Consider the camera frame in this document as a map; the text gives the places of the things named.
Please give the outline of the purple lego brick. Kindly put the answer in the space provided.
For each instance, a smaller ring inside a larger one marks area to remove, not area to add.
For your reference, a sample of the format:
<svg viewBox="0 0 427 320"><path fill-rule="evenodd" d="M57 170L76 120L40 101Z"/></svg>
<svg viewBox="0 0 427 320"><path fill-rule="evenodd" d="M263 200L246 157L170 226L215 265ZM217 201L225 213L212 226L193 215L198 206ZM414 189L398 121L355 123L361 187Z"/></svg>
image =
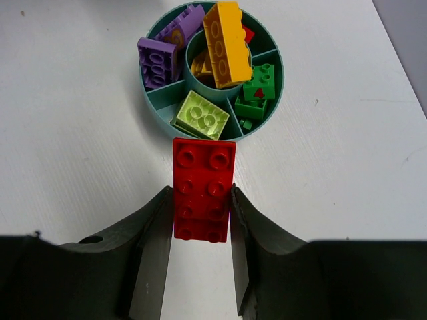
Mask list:
<svg viewBox="0 0 427 320"><path fill-rule="evenodd" d="M177 45L141 37L137 50L146 88L158 89L177 81Z"/></svg>
<svg viewBox="0 0 427 320"><path fill-rule="evenodd" d="M189 5L155 37L156 41L172 43L182 50L197 33L203 23L205 11L202 5Z"/></svg>

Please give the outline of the red lego brick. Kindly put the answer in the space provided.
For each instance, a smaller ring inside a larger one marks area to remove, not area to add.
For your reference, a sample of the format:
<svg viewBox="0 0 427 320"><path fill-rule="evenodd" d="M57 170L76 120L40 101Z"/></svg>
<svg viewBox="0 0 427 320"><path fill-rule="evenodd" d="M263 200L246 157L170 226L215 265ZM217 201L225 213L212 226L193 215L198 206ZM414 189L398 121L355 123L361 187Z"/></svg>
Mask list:
<svg viewBox="0 0 427 320"><path fill-rule="evenodd" d="M225 243L236 143L173 140L174 236Z"/></svg>
<svg viewBox="0 0 427 320"><path fill-rule="evenodd" d="M242 28L245 31L245 42L246 44L249 44L253 39L255 33L251 29L247 28L245 25L242 25Z"/></svg>

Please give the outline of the dark green lego brick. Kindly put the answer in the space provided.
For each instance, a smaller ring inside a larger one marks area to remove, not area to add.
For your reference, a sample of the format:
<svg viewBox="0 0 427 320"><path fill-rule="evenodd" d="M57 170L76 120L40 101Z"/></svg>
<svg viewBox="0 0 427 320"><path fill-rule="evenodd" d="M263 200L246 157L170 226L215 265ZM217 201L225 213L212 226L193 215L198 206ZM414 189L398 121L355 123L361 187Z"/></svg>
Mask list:
<svg viewBox="0 0 427 320"><path fill-rule="evenodd" d="M234 111L238 117L262 120L266 114L267 104L266 100L246 101L242 96L237 96Z"/></svg>

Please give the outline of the long yellow lego brick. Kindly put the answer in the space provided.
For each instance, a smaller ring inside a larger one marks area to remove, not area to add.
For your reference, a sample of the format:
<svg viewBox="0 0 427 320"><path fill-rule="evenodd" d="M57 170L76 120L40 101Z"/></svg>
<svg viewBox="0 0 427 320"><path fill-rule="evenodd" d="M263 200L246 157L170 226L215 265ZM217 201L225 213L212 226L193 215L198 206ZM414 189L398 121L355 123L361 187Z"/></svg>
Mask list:
<svg viewBox="0 0 427 320"><path fill-rule="evenodd" d="M235 1L217 2L203 18L213 77L218 89L252 78L242 11Z"/></svg>

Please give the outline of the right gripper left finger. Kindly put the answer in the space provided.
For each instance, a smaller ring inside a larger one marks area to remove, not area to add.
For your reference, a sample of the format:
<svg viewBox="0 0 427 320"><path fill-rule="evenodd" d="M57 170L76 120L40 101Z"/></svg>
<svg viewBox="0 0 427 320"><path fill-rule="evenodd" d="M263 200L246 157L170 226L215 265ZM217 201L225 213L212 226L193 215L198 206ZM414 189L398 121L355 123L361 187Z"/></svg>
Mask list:
<svg viewBox="0 0 427 320"><path fill-rule="evenodd" d="M173 189L77 243L1 237L2 319L159 319Z"/></svg>

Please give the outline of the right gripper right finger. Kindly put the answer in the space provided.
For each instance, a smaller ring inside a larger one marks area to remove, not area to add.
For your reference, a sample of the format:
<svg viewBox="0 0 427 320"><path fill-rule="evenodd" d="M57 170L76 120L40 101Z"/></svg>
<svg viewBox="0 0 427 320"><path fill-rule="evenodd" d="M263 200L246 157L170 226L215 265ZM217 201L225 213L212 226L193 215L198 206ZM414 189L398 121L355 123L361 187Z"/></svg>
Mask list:
<svg viewBox="0 0 427 320"><path fill-rule="evenodd" d="M243 319L425 319L426 242L306 242L231 190L230 231Z"/></svg>

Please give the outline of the thin green lego piece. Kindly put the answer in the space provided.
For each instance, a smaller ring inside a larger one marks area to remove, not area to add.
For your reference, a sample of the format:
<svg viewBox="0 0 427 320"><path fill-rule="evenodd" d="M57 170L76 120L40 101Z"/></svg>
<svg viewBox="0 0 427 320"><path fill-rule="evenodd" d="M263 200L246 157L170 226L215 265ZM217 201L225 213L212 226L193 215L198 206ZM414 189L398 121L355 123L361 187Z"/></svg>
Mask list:
<svg viewBox="0 0 427 320"><path fill-rule="evenodd" d="M253 122L250 119L240 119L239 124L240 127L246 131L250 131L253 127Z"/></svg>

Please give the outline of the pale green sloped lego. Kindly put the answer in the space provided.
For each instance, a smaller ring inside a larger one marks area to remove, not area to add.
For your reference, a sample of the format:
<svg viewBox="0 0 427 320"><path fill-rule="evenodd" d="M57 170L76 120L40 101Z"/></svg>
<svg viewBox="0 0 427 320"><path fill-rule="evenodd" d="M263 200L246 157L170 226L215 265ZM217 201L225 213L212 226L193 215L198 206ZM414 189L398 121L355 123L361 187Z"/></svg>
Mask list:
<svg viewBox="0 0 427 320"><path fill-rule="evenodd" d="M199 93L190 90L171 124L201 139L219 140L230 115Z"/></svg>

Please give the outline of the small green lego brick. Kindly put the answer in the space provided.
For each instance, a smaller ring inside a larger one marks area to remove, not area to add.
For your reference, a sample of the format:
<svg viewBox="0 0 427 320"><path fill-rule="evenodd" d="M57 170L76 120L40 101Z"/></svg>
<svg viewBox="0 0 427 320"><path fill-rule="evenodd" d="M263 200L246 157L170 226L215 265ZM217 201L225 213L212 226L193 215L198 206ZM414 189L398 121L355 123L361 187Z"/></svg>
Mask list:
<svg viewBox="0 0 427 320"><path fill-rule="evenodd" d="M269 63L252 67L252 78L243 84L246 101L270 100L276 97L274 66Z"/></svg>

